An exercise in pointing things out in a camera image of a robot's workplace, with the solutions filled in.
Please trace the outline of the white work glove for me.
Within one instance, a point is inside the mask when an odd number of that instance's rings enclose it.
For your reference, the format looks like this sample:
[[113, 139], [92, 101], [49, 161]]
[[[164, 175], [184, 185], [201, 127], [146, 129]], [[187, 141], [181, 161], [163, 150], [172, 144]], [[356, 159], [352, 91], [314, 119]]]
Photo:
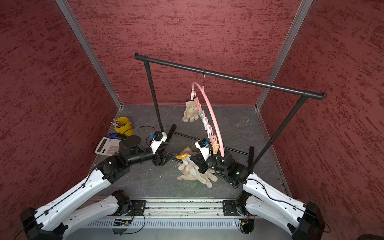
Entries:
[[182, 163], [178, 164], [179, 171], [182, 172], [182, 175], [178, 176], [177, 179], [180, 181], [194, 181], [197, 180], [197, 175], [199, 173], [199, 166], [191, 161], [191, 155], [183, 154], [176, 156], [177, 160], [181, 160]]

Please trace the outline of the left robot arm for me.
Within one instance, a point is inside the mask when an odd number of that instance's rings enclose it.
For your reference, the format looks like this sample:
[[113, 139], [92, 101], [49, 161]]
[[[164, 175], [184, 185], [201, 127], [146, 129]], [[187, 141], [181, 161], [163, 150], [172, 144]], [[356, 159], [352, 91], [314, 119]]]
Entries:
[[29, 240], [63, 240], [71, 233], [99, 218], [118, 214], [131, 215], [134, 208], [124, 191], [115, 191], [104, 200], [79, 207], [95, 194], [111, 186], [129, 173], [130, 167], [152, 161], [158, 165], [166, 161], [163, 155], [169, 139], [164, 132], [156, 131], [149, 147], [142, 145], [138, 136], [129, 136], [119, 143], [119, 150], [96, 165], [84, 180], [70, 190], [38, 208], [28, 208], [20, 215], [23, 232]]

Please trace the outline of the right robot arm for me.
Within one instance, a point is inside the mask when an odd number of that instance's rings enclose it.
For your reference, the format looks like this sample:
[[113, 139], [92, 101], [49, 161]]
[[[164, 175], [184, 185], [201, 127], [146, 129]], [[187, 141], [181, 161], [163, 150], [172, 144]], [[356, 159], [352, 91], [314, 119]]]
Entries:
[[192, 161], [201, 173], [212, 170], [242, 192], [235, 201], [240, 215], [258, 216], [280, 227], [294, 240], [320, 240], [325, 221], [320, 208], [295, 200], [262, 180], [250, 168], [236, 162], [230, 153], [224, 157], [198, 154]]

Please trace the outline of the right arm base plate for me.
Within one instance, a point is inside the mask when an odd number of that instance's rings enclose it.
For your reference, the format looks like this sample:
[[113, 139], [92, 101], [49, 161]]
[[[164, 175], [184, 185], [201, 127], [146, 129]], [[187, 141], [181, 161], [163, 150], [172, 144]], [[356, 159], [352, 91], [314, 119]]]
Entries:
[[260, 216], [251, 214], [246, 209], [246, 203], [237, 202], [235, 200], [224, 200], [222, 202], [223, 205], [223, 213], [226, 217], [240, 217], [242, 219], [251, 216], [251, 218], [260, 218]]

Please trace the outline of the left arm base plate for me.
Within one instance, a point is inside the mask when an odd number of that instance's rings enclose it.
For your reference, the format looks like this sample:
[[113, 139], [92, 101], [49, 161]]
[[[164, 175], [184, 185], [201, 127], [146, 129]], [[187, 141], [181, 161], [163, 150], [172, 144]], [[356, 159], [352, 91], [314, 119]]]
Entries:
[[142, 216], [146, 209], [146, 200], [131, 200], [129, 204], [123, 204], [111, 216]]

